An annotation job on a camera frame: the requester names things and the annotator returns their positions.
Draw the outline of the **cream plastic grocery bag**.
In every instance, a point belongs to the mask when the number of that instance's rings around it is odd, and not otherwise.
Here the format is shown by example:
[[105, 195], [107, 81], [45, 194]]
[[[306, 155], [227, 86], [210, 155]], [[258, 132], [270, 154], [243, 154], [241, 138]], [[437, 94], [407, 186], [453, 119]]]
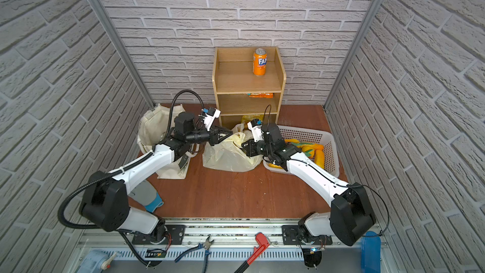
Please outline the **cream plastic grocery bag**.
[[248, 157], [241, 148], [241, 144], [252, 139], [253, 134], [242, 123], [232, 131], [229, 138], [213, 147], [206, 143], [202, 159], [205, 168], [241, 173], [255, 169], [262, 162], [261, 155]]

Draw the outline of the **yellow chips bag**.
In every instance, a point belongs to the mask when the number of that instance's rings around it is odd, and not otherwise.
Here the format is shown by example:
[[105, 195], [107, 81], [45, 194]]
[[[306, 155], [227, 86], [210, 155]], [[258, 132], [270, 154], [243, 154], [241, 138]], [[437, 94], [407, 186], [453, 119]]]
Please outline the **yellow chips bag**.
[[245, 125], [249, 123], [250, 121], [258, 119], [263, 121], [264, 117], [263, 115], [243, 115], [241, 118], [241, 122], [244, 123]]

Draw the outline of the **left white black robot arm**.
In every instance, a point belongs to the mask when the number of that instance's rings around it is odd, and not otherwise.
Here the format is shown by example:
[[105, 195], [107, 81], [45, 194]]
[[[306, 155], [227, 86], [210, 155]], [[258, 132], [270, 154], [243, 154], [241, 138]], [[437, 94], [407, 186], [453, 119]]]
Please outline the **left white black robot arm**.
[[227, 128], [213, 125], [221, 112], [211, 107], [203, 109], [203, 127], [197, 129], [194, 114], [180, 113], [165, 139], [144, 156], [109, 173], [96, 172], [90, 177], [92, 185], [83, 193], [80, 214], [104, 231], [138, 232], [159, 243], [166, 234], [165, 221], [150, 212], [132, 208], [128, 195], [140, 183], [159, 169], [176, 162], [193, 144], [208, 142], [216, 145], [232, 135]]

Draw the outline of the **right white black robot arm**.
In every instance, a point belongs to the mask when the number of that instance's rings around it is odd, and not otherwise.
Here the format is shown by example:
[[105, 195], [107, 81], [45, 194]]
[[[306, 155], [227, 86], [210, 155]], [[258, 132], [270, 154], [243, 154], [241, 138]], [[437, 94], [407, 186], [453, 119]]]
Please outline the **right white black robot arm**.
[[248, 157], [261, 155], [266, 162], [297, 176], [330, 206], [329, 213], [313, 212], [300, 219], [299, 236], [303, 241], [334, 235], [352, 246], [375, 224], [376, 216], [362, 185], [350, 185], [327, 173], [301, 149], [285, 142], [275, 123], [263, 124], [255, 119], [248, 123], [248, 129], [253, 138], [242, 144]]

